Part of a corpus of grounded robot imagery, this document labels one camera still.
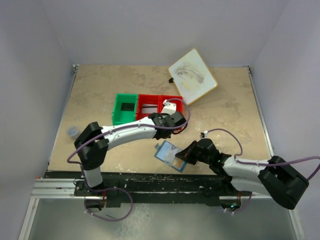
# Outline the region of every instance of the white wall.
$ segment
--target white wall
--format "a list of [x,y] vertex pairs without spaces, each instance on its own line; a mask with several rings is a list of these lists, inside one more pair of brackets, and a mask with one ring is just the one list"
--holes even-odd
[[[320,1],[290,0],[252,73],[276,155],[320,155]],[[308,176],[315,160],[296,165]],[[298,204],[307,239],[319,239],[320,173]]]
[[50,151],[72,65],[38,0],[0,2],[0,233],[18,239]]
[[252,64],[288,0],[41,0],[76,64]]

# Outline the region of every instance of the red container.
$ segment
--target red container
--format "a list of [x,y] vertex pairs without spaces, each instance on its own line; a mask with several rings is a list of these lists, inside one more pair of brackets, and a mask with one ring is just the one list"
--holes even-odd
[[[164,100],[173,98],[182,99],[182,96],[139,94],[135,120],[143,119],[151,113],[161,113]],[[183,114],[183,103],[179,100],[173,100],[172,103],[176,104],[176,111]]]

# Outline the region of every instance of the wooden tabletop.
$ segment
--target wooden tabletop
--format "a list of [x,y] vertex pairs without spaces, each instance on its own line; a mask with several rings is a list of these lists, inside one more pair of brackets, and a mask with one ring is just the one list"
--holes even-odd
[[[190,105],[191,119],[179,135],[167,139],[184,149],[200,132],[224,128],[232,132],[243,146],[243,158],[269,158],[264,130],[255,101],[248,70],[245,67],[211,67],[218,87]],[[112,125],[112,111],[117,93],[179,95],[176,86],[168,83],[168,66],[80,65],[54,145],[49,171],[80,171],[76,164],[66,162],[75,150],[67,129],[77,126],[81,131],[91,122]],[[209,134],[223,153],[240,151],[227,133]],[[143,139],[113,148],[101,166],[103,172],[177,174],[175,169],[154,157],[155,145],[164,140]],[[76,155],[72,160],[78,161]],[[184,174],[212,174],[204,163],[188,164]]]

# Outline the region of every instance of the whiteboard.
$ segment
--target whiteboard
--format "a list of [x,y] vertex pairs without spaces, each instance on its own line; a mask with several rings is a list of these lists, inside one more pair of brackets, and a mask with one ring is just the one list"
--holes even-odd
[[188,105],[218,86],[215,77],[195,48],[169,67],[169,72]]

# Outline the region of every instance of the green container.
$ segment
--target green container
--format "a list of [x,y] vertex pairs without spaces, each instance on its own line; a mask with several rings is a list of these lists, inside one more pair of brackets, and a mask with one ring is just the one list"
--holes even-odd
[[112,124],[134,122],[138,105],[138,94],[117,93],[112,113]]

